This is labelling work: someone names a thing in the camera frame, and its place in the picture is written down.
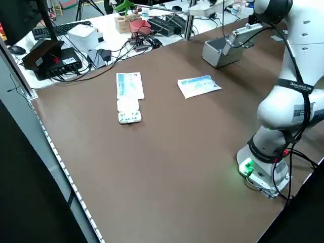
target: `keyboard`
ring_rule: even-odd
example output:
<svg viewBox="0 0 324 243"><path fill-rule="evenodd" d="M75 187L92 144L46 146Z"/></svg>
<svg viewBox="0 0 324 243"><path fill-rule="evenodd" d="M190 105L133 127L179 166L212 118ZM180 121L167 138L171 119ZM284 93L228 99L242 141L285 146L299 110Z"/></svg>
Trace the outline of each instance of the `keyboard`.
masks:
<svg viewBox="0 0 324 243"><path fill-rule="evenodd" d="M84 25L89 25L89 26L92 25L90 21L83 21L83 22L77 22L77 23L57 25L57 26L53 26L53 28L54 28L56 36L60 36L60 35L67 34L67 32L69 30L73 29L78 24L84 24ZM31 32L32 32L35 40L50 38L47 28L33 29Z"/></svg>

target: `computer mouse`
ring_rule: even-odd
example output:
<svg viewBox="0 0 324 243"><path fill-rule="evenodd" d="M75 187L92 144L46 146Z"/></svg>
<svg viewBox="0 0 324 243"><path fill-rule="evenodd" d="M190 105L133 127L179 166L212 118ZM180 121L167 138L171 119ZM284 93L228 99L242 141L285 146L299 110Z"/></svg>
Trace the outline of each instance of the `computer mouse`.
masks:
<svg viewBox="0 0 324 243"><path fill-rule="evenodd" d="M23 55L26 54L26 50L19 46L10 46L8 48L9 52L14 55Z"/></svg>

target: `tripod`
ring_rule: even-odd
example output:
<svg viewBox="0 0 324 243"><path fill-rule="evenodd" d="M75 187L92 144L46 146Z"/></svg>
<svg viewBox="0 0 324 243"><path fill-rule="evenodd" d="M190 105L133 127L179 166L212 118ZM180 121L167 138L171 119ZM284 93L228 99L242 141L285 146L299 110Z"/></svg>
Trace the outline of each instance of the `tripod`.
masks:
<svg viewBox="0 0 324 243"><path fill-rule="evenodd" d="M102 15L105 15L100 8L93 2L93 0L79 0L78 4L77 4L77 11L76 11L76 17L75 20L81 20L82 18L82 12L83 12L83 7L84 7L84 2L87 2L89 5L91 5L92 7L95 8L95 10L97 10L99 13L101 13Z"/></svg>

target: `red box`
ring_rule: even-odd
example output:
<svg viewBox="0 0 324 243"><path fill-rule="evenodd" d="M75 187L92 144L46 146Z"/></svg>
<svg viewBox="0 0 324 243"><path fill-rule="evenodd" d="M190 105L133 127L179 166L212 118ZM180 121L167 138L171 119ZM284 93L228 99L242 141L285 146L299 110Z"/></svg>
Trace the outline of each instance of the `red box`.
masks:
<svg viewBox="0 0 324 243"><path fill-rule="evenodd" d="M138 19L129 23L130 31L133 32L142 32L144 34L151 33L151 25L146 22L146 20Z"/></svg>

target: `cardboard box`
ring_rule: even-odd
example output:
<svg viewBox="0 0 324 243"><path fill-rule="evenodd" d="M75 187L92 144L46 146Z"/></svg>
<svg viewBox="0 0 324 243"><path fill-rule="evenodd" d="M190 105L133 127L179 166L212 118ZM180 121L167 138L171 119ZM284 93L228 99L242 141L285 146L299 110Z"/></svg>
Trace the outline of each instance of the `cardboard box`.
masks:
<svg viewBox="0 0 324 243"><path fill-rule="evenodd" d="M129 22L142 19L138 14L130 14L127 16L117 16L115 18L116 30L120 33L130 33Z"/></svg>

